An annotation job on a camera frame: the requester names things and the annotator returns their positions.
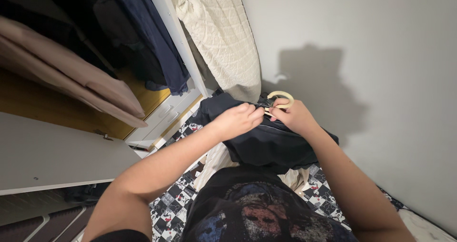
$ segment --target door hinge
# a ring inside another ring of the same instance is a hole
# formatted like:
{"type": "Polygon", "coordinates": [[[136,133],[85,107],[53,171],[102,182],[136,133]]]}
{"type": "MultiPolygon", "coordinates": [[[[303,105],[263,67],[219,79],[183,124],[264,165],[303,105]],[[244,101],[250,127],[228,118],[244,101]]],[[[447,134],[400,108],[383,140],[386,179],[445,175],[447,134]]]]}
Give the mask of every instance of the door hinge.
{"type": "Polygon", "coordinates": [[[95,129],[95,130],[94,130],[94,133],[95,133],[95,134],[99,134],[99,135],[103,135],[103,139],[104,139],[104,140],[111,140],[111,141],[114,141],[113,139],[108,138],[108,134],[106,134],[105,132],[103,132],[103,131],[101,131],[101,130],[99,130],[99,129],[95,129]]]}

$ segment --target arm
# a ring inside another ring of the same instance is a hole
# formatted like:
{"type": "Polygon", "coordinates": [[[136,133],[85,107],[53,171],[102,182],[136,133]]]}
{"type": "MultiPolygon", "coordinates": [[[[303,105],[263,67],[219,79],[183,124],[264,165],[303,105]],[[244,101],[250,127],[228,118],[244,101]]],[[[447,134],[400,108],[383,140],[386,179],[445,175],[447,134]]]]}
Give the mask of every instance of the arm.
{"type": "MultiPolygon", "coordinates": [[[[277,99],[273,106],[287,104],[277,99]]],[[[317,124],[299,100],[286,112],[270,108],[270,113],[313,147],[327,182],[341,211],[360,241],[415,241],[395,208],[332,138],[317,124]]]]}
{"type": "Polygon", "coordinates": [[[149,203],[159,197],[205,152],[248,132],[263,120],[263,108],[244,103],[231,108],[190,136],[132,165],[101,196],[84,232],[88,242],[103,234],[132,229],[152,238],[149,203]]]}

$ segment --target hand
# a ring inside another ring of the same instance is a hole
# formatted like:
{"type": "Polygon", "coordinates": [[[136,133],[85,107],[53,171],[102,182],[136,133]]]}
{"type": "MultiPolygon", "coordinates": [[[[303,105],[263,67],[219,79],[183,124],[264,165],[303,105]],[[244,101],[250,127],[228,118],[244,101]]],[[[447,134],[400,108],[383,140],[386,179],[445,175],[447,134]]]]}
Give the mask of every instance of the hand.
{"type": "Polygon", "coordinates": [[[221,141],[226,141],[257,127],[263,121],[264,112],[262,107],[255,109],[254,105],[243,103],[226,110],[207,126],[214,129],[221,141]]]}
{"type": "Polygon", "coordinates": [[[300,100],[295,100],[293,105],[286,109],[286,112],[283,112],[279,108],[275,108],[277,105],[288,103],[289,99],[276,99],[273,107],[269,109],[269,112],[274,115],[270,120],[280,120],[290,128],[290,130],[303,137],[312,132],[315,128],[320,128],[309,110],[300,100]]]}

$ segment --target left hand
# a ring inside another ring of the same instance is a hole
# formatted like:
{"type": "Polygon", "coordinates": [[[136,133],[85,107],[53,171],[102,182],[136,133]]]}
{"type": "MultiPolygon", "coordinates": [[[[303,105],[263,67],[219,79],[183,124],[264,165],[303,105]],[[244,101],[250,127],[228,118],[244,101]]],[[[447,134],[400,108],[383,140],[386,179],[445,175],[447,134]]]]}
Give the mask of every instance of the left hand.
{"type": "Polygon", "coordinates": [[[221,141],[226,141],[257,127],[264,112],[262,107],[255,109],[254,105],[243,103],[226,110],[207,126],[214,129],[221,141]]]}

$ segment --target black t-shirt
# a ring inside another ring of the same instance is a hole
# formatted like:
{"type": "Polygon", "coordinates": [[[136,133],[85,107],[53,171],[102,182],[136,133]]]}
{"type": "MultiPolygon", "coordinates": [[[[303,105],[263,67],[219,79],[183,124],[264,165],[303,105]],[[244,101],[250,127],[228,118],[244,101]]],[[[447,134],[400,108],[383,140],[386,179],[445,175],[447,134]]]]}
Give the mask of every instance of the black t-shirt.
{"type": "MultiPolygon", "coordinates": [[[[144,234],[133,233],[112,232],[94,241],[149,241],[144,234]]],[[[311,211],[274,173],[260,167],[240,166],[219,170],[200,190],[188,212],[180,241],[357,239],[339,222],[311,211]]]]}

